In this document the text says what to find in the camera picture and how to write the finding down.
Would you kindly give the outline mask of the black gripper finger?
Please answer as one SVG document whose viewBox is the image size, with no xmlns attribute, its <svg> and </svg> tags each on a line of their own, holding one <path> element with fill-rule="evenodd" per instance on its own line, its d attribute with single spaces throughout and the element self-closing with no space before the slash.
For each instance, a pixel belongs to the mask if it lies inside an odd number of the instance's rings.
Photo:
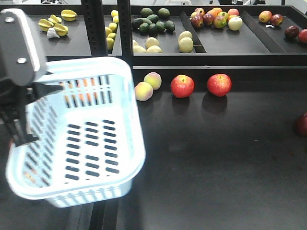
<svg viewBox="0 0 307 230">
<path fill-rule="evenodd" d="M 0 118 L 16 146 L 38 140 L 27 130 L 26 106 L 62 90 L 60 85 L 45 85 L 39 82 L 29 86 L 17 86 L 12 82 L 0 84 Z"/>
</svg>

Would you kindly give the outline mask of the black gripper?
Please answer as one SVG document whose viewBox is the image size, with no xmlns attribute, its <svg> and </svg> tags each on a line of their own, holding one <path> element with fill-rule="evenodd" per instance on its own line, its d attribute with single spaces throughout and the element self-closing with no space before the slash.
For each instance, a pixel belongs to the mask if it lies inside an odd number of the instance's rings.
<svg viewBox="0 0 307 230">
<path fill-rule="evenodd" d="M 39 83 L 47 71 L 39 34 L 23 10 L 0 11 L 0 110 L 24 108 L 47 95 Z"/>
</svg>

